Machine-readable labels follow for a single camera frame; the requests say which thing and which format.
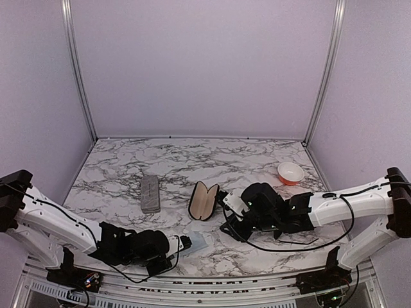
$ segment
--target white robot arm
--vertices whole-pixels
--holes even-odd
[[[74,267],[73,254],[49,235],[110,266],[144,266],[150,277],[172,267],[171,256],[191,246],[189,237],[167,238],[161,231],[137,233],[76,215],[49,200],[30,184],[32,174],[18,171],[0,179],[0,232],[21,242],[48,270],[48,280],[82,283],[89,272]],[[98,290],[98,280],[90,291]]]
[[[411,237],[410,184],[398,168],[388,169],[385,178],[342,191],[307,192],[283,200],[269,184],[255,183],[241,197],[219,192],[217,199],[224,214],[233,211],[229,217],[225,214],[226,223],[220,229],[246,243],[255,230],[273,232],[277,239],[282,233],[313,230],[335,221],[380,216],[353,240],[332,249],[324,270],[298,275],[302,294],[338,287],[344,280],[351,282],[350,272],[360,262],[400,237]]]

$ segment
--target orange bowl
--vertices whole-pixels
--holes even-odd
[[[293,162],[283,162],[277,170],[280,181],[285,185],[297,185],[304,178],[304,170]]]

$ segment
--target black cable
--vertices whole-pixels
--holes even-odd
[[[77,289],[80,289],[81,291],[84,292],[85,296],[87,297],[87,303],[85,304],[84,308],[88,308],[88,306],[90,305],[89,292],[88,292],[84,287],[82,287],[82,286],[79,285],[79,284],[72,284],[72,286],[74,286],[74,287],[76,287]]]
[[[279,243],[284,243],[284,244],[296,244],[296,245],[310,245],[312,243],[317,242],[319,239],[314,239],[311,242],[308,243],[300,243],[300,242],[292,242],[292,241],[282,241],[282,240],[278,240]]]
[[[349,194],[341,194],[340,196],[343,196],[343,197],[356,196],[357,194],[362,194],[362,193],[365,193],[366,191],[370,191],[378,187],[379,187],[378,185],[374,185],[374,186],[367,187],[366,189],[363,189],[362,191],[351,192]]]
[[[386,186],[386,185],[408,185],[411,186],[410,182],[387,182],[387,183],[382,183],[381,186]]]
[[[84,228],[86,228],[86,229],[90,232],[90,234],[91,234],[91,236],[92,236],[92,239],[93,239],[96,247],[98,247],[98,246],[97,246],[96,237],[94,236],[94,233],[92,232],[92,230],[91,230],[87,225],[85,225],[84,223],[82,223],[81,221],[77,221],[77,220],[75,220],[74,218],[72,218],[69,214],[67,214],[63,209],[61,209],[61,208],[58,207],[57,205],[52,204],[51,202],[48,202],[48,201],[46,201],[46,200],[36,199],[36,198],[34,198],[32,195],[30,195],[30,194],[28,194],[28,193],[26,193],[26,192],[24,192],[24,191],[20,191],[19,189],[16,189],[16,188],[14,188],[14,187],[11,186],[11,185],[8,185],[8,184],[3,184],[3,185],[4,185],[4,186],[7,186],[7,187],[10,188],[10,189],[13,189],[14,191],[17,191],[18,193],[21,193],[21,194],[29,197],[30,199],[34,200],[35,202],[40,202],[40,203],[49,205],[49,206],[53,207],[54,209],[59,210],[61,213],[63,213],[63,214],[64,214],[67,218],[69,218],[71,221],[74,221],[75,223],[79,224],[80,226],[83,226]]]
[[[344,196],[340,196],[340,198],[347,204],[347,206],[349,207],[349,210],[350,210],[350,212],[351,212],[351,226],[350,226],[350,227],[348,228],[348,230],[347,230],[346,232],[344,232],[344,234],[341,235],[339,238],[334,239],[334,240],[332,240],[331,242],[328,242],[328,243],[326,243],[326,244],[323,244],[323,245],[320,245],[320,246],[317,246],[317,247],[311,247],[311,248],[304,248],[304,249],[282,249],[282,250],[278,250],[278,249],[268,249],[268,248],[264,248],[264,247],[257,246],[257,245],[255,245],[255,244],[249,242],[248,240],[242,238],[242,236],[239,235],[239,234],[237,233],[237,231],[235,231],[235,229],[232,227],[232,225],[231,225],[230,222],[229,222],[229,219],[228,219],[228,217],[227,217],[227,213],[225,212],[225,207],[223,207],[223,215],[224,215],[224,218],[225,218],[225,222],[227,223],[227,226],[229,227],[230,231],[231,231],[236,237],[238,237],[242,242],[247,243],[248,245],[250,245],[250,246],[252,246],[252,247],[254,247],[254,248],[257,248],[258,250],[263,250],[264,252],[310,252],[310,251],[313,251],[313,250],[317,250],[317,249],[320,249],[320,248],[327,247],[327,246],[329,246],[329,245],[332,245],[332,244],[338,242],[339,240],[343,239],[346,235],[348,235],[348,234],[351,232],[351,230],[353,229],[353,227],[354,227],[354,222],[355,222],[355,216],[354,216],[353,207],[352,207],[351,204],[347,201],[347,199],[344,198]]]
[[[356,269],[357,269],[357,282],[355,283],[355,287],[354,287],[354,289],[353,289],[353,292],[352,292],[352,293],[350,294],[350,296],[345,300],[345,302],[340,305],[340,307],[346,305],[346,304],[348,303],[348,301],[349,301],[350,299],[352,299],[352,297],[354,296],[355,291],[357,291],[357,289],[358,289],[358,285],[359,285],[359,283],[360,283],[360,269],[358,268],[358,265],[357,265]]]
[[[46,205],[49,205],[49,206],[51,206],[51,207],[59,210],[61,213],[63,213],[63,214],[64,214],[67,218],[69,218],[71,221],[74,221],[75,223],[78,223],[79,225],[85,227],[85,228],[90,232],[90,234],[91,234],[91,236],[92,236],[92,238],[93,238],[93,240],[94,240],[94,243],[95,243],[96,247],[98,247],[97,240],[96,240],[96,237],[94,236],[93,231],[92,231],[87,225],[83,224],[81,221],[77,221],[77,220],[75,220],[74,218],[72,218],[69,214],[67,214],[67,213],[66,213],[64,210],[62,210],[60,207],[58,207],[58,206],[56,206],[56,205],[54,205],[54,204],[52,204],[52,203],[50,203],[50,202],[47,202],[47,201],[45,201],[45,200],[36,199],[36,198],[34,198],[32,195],[30,195],[30,194],[28,194],[28,193],[26,193],[26,192],[20,191],[20,190],[14,188],[14,187],[11,186],[11,185],[8,185],[8,184],[3,184],[3,185],[7,186],[7,187],[10,188],[10,189],[13,189],[14,191],[17,191],[18,193],[21,193],[21,194],[29,197],[30,199],[32,199],[32,200],[34,200],[34,201],[37,201],[37,202],[40,202],[40,203],[44,203],[44,204],[46,204]],[[126,230],[126,229],[124,229],[124,231],[127,231],[127,232],[135,232],[135,230]],[[166,271],[163,271],[162,273],[159,273],[158,275],[161,275],[161,274],[167,273],[167,272],[169,272],[169,271],[171,271],[171,270],[174,270],[175,267],[177,266],[177,264],[179,263],[179,258],[180,258],[180,237],[177,236],[177,235],[175,235],[175,237],[177,237],[177,241],[178,241],[178,243],[177,243],[177,245],[178,245],[178,246],[177,246],[177,260],[176,260],[176,262],[175,262],[175,264],[174,264],[174,266],[173,266],[172,268],[167,269]],[[140,281],[136,281],[136,280],[131,279],[129,276],[127,276],[126,274],[124,274],[122,271],[120,271],[119,269],[117,269],[115,266],[113,266],[113,265],[111,265],[111,264],[108,264],[108,263],[105,263],[105,264],[108,265],[108,266],[110,266],[112,269],[116,270],[119,274],[123,275],[126,279],[128,279],[129,281],[131,281],[131,282],[133,282],[133,283],[135,283],[135,284],[140,284],[140,283],[145,282],[145,281],[147,281],[148,279],[154,277],[154,276],[148,276],[148,277],[146,277],[146,278],[144,278],[144,279],[141,279]]]
[[[176,259],[176,261],[175,261],[175,264],[173,265],[172,268],[166,269],[165,271],[163,271],[163,272],[161,272],[161,273],[158,273],[158,274],[156,274],[156,275],[148,276],[148,277],[146,277],[146,278],[144,278],[144,279],[141,279],[141,280],[136,281],[136,280],[130,278],[129,276],[127,276],[126,274],[124,274],[124,273],[123,273],[122,271],[120,271],[117,267],[115,267],[115,266],[113,266],[113,265],[111,265],[111,264],[108,264],[108,263],[105,263],[105,264],[108,265],[108,266],[110,266],[112,269],[114,269],[115,271],[117,271],[120,275],[122,275],[124,278],[126,278],[127,280],[131,281],[131,282],[134,283],[134,284],[140,284],[140,283],[142,283],[142,282],[146,282],[148,279],[150,279],[150,278],[152,278],[152,277],[154,277],[154,276],[167,273],[167,272],[169,272],[169,271],[174,270],[174,269],[177,267],[177,264],[179,263],[179,259],[180,259],[180,237],[177,236],[177,235],[175,235],[175,237],[177,238],[177,241],[178,241],[178,243],[177,243],[177,259]]]

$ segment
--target gray wall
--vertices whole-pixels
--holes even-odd
[[[335,1],[72,1],[100,136],[303,139]]]
[[[19,169],[62,202],[91,147],[59,0],[0,1],[0,176]],[[26,252],[0,237],[0,303],[8,307]]]
[[[397,166],[411,180],[411,3],[347,2],[342,40],[311,149],[333,189]],[[354,234],[371,219],[356,220]],[[372,256],[388,307],[410,307],[411,241]]]

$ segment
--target white marble pattern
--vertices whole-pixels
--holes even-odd
[[[295,162],[306,173],[300,185],[290,187],[277,179],[281,162]],[[144,215],[139,199],[142,175],[158,175],[161,212]],[[188,202],[197,181],[208,187],[220,184],[224,191],[241,192],[254,182],[268,182],[283,196],[323,191],[307,154],[299,142],[244,139],[119,139],[99,140],[79,174],[65,207],[86,218],[119,227],[161,230],[166,235],[201,232],[207,248],[180,258],[169,276],[233,277],[302,270],[325,264],[334,246],[314,252],[269,253],[239,243],[219,230],[224,222],[221,207],[206,222],[192,220]],[[311,232],[282,235],[281,239],[317,246],[344,233],[341,223]],[[278,243],[271,233],[255,233],[250,240],[272,249],[299,249],[296,244]],[[81,253],[76,263],[98,269],[106,265]],[[119,266],[125,273],[146,271]]]

